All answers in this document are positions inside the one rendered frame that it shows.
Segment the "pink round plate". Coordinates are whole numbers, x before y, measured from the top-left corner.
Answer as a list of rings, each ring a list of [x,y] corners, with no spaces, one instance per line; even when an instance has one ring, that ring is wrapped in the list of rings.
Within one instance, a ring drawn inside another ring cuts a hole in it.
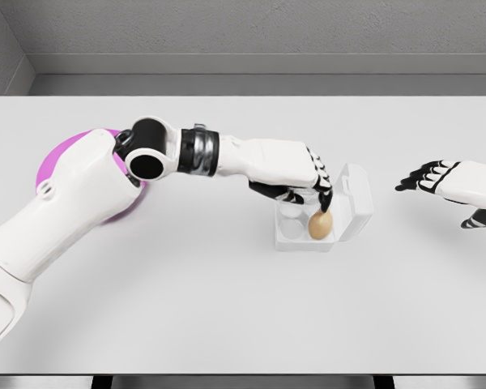
[[[63,142],[59,143],[55,148],[53,148],[49,154],[43,159],[41,165],[36,174],[36,193],[40,189],[41,183],[48,180],[55,169],[55,165],[60,159],[61,155],[73,144],[78,142],[81,138],[85,137],[88,133],[92,132],[92,130],[87,130],[76,135],[71,136],[70,138],[64,140]],[[133,212],[136,207],[143,201],[145,195],[147,194],[146,190],[146,182],[140,182],[141,192],[137,199],[124,211],[119,212],[115,216],[108,218],[107,220],[103,221],[102,224],[111,224],[116,221],[119,221],[125,217],[127,217],[131,212]]]

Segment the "brown egg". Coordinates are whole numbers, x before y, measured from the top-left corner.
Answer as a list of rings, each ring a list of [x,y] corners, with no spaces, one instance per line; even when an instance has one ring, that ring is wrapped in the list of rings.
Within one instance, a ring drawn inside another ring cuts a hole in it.
[[[310,218],[308,232],[312,239],[325,239],[333,230],[333,216],[330,211],[317,210]]]

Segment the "clear plastic egg box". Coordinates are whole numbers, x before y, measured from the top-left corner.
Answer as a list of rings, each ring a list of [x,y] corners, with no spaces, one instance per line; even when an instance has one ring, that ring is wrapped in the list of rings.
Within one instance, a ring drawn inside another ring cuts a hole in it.
[[[275,205],[275,248],[279,251],[327,252],[337,242],[353,239],[373,214],[368,174],[356,164],[346,164],[333,183],[334,195],[326,212],[318,196],[305,202]]]

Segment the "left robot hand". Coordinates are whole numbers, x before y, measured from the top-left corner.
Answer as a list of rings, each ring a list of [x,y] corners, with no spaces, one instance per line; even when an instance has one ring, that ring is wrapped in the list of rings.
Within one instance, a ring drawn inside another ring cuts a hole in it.
[[[316,194],[321,211],[329,210],[333,186],[319,155],[302,142],[276,139],[264,139],[261,151],[246,173],[251,190],[294,204],[304,204],[309,195]]]

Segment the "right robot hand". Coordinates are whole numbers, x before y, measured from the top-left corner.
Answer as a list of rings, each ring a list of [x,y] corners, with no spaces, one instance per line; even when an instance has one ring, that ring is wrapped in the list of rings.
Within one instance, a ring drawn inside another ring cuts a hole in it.
[[[395,189],[420,190],[453,203],[471,205],[475,212],[461,223],[461,228],[486,228],[486,164],[472,160],[431,161],[410,172]]]

